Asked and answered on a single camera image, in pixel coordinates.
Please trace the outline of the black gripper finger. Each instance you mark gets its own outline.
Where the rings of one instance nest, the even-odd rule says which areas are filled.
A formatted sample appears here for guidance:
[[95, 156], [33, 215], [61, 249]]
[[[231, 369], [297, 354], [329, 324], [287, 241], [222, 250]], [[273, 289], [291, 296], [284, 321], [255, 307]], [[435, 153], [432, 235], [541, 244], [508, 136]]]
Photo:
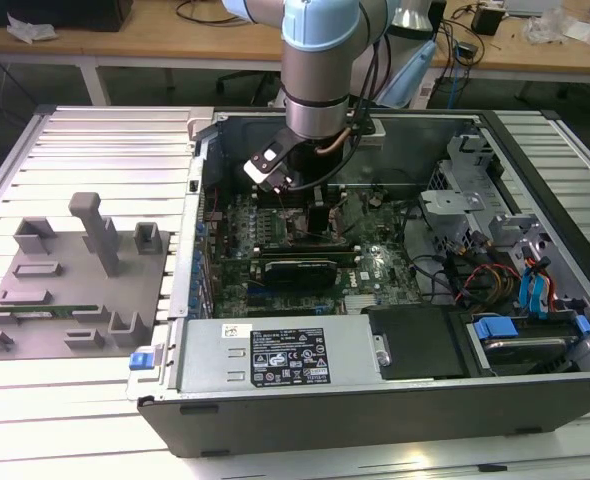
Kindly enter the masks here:
[[313, 198], [307, 210], [307, 231], [310, 234], [321, 234], [327, 228], [327, 206], [321, 189], [313, 190]]

